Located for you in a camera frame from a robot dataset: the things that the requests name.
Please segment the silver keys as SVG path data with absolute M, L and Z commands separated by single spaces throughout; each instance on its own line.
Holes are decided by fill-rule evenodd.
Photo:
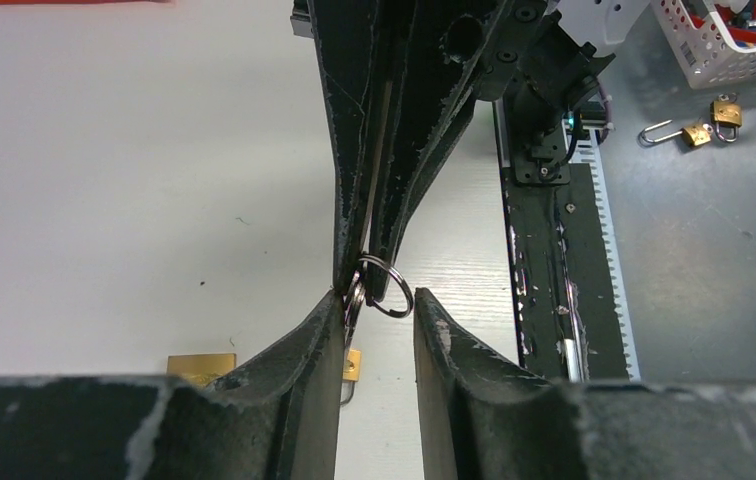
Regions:
M 405 301 L 400 309 L 382 305 L 388 285 L 395 283 Z M 372 254 L 362 253 L 354 270 L 348 290 L 343 296 L 344 345 L 348 350 L 352 344 L 361 308 L 368 305 L 383 315 L 403 319 L 414 309 L 414 294 L 406 279 L 387 260 Z

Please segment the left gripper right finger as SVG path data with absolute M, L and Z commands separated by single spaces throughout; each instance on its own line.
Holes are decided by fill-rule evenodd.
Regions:
M 756 382 L 548 381 L 415 292 L 428 479 L 756 479 Z

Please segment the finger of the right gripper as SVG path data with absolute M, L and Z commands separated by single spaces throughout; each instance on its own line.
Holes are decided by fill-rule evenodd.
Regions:
M 465 132 L 551 25 L 545 1 L 407 1 L 393 51 L 369 254 L 394 265 L 407 225 Z
M 335 171 L 333 287 L 348 290 L 369 232 L 393 44 L 388 1 L 310 1 Z

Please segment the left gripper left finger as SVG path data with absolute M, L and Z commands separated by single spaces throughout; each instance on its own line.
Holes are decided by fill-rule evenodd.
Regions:
M 0 479 L 330 479 L 343 306 L 199 388 L 175 376 L 0 377 Z

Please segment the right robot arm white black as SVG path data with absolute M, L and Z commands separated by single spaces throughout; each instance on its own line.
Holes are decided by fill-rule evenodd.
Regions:
M 332 286 L 393 262 L 479 101 L 510 97 L 532 145 L 594 94 L 642 1 L 297 1 L 335 169 Z

